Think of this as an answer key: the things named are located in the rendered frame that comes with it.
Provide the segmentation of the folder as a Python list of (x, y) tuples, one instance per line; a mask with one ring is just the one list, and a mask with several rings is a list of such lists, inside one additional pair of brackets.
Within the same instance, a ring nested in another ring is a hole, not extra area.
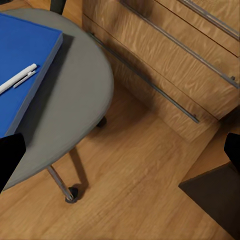
[(0, 139), (15, 134), (63, 41), (59, 29), (0, 12), (0, 86), (36, 64), (34, 75), (0, 94)]

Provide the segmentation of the pen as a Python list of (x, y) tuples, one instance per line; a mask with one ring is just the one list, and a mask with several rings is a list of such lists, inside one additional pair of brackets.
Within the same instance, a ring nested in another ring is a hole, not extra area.
[(22, 84), (24, 81), (26, 81), (28, 78), (30, 78), (32, 75), (36, 73), (36, 71), (33, 71), (37, 68), (36, 64), (33, 64), (31, 66), (28, 66), (23, 71), (18, 73), (16, 76), (5, 82), (3, 85), (0, 85), (0, 95), (5, 92), (10, 87), (16, 88), (20, 84)]

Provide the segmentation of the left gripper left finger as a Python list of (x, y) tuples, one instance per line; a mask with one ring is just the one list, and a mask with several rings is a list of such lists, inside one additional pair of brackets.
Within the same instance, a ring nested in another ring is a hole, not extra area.
[(0, 192), (3, 191), (25, 153), (26, 144), (22, 133), (0, 138)]

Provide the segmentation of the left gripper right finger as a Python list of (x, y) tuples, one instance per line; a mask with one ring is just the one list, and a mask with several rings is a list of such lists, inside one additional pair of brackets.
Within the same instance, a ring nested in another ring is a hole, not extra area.
[(238, 172), (240, 173), (240, 135), (235, 133), (228, 133), (224, 151), (227, 156), (236, 167)]

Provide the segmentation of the swivel chair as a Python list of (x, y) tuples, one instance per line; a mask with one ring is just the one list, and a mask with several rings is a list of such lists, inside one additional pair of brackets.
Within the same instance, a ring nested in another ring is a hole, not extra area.
[[(0, 0), (0, 5), (13, 0)], [(47, 169), (74, 204), (79, 189), (67, 187), (52, 164), (95, 127), (107, 123), (114, 94), (108, 58), (95, 40), (63, 15), (67, 0), (51, 0), (50, 10), (19, 8), (0, 11), (62, 31), (63, 43), (24, 114), (15, 134), (22, 133), (26, 152), (2, 191)]]

